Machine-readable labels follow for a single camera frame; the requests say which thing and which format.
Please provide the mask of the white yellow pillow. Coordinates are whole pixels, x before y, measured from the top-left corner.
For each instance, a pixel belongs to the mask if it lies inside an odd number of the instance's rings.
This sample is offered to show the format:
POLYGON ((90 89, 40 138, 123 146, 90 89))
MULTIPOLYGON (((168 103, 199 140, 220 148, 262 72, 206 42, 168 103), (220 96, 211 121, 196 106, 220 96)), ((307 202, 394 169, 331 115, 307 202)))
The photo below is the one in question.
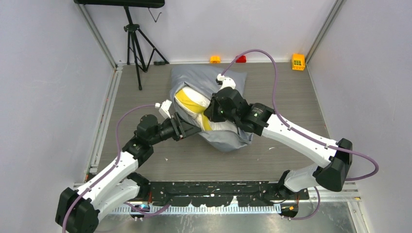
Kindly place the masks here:
POLYGON ((184 86, 175 95, 174 100, 203 131, 231 131, 238 133, 235 124, 225 122, 212 122, 204 114, 210 100, 189 86, 184 86))

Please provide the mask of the grey pillowcase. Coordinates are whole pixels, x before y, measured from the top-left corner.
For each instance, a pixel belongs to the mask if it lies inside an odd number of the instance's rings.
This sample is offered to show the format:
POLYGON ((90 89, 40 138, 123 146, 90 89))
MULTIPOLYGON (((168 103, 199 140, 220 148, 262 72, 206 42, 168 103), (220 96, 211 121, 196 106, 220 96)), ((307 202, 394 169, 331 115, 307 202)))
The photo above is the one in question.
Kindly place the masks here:
MULTIPOLYGON (((204 95, 211 101, 213 93, 219 91, 220 86, 216 83, 217 75, 223 72, 223 68, 185 64, 177 65, 171 69, 170 99, 174 109, 186 121, 195 126, 200 126, 192 119, 174 100, 174 95, 184 86, 189 86, 204 95)), ((203 131, 199 133, 206 142, 221 152, 231 152, 251 145, 253 134, 246 133, 238 128, 238 133, 231 131, 203 131)))

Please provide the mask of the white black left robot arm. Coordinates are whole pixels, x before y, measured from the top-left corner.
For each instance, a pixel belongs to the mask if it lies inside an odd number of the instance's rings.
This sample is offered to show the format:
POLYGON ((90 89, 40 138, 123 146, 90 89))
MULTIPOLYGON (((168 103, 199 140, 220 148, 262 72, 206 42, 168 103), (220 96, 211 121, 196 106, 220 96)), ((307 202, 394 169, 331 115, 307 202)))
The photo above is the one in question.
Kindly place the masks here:
POLYGON ((154 152, 154 145, 182 140, 201 132, 178 113, 159 123, 154 115, 140 119, 134 136, 100 173, 76 189, 66 188, 59 197, 55 222, 68 233, 93 233, 100 221, 122 203, 149 195, 149 181, 136 170, 154 152))

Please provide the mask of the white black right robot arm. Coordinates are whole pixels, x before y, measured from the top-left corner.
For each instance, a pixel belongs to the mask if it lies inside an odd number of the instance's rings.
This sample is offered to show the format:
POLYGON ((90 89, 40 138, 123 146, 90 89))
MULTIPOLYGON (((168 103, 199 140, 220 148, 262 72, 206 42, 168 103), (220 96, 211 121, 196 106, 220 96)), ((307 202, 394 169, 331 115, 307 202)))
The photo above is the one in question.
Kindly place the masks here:
POLYGON ((323 138, 291 122, 280 120, 276 111, 262 103, 249 104, 238 90, 225 87, 212 94, 205 116, 212 122, 229 121, 240 130, 270 138, 307 156, 314 164, 286 170, 278 184, 278 195, 290 199, 302 189, 321 186, 340 192, 352 164, 352 142, 323 138))

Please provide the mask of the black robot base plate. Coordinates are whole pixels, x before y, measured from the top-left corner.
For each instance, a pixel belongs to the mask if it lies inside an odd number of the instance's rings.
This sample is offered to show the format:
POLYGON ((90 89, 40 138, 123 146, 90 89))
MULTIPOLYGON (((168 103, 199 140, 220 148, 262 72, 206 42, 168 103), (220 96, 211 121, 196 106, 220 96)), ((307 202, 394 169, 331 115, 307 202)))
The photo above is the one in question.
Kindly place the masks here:
POLYGON ((283 201, 308 200, 307 189, 296 194, 281 195, 276 182, 150 182, 131 201, 149 202, 154 206, 172 207, 227 207, 237 201, 239 207, 271 206, 283 201))

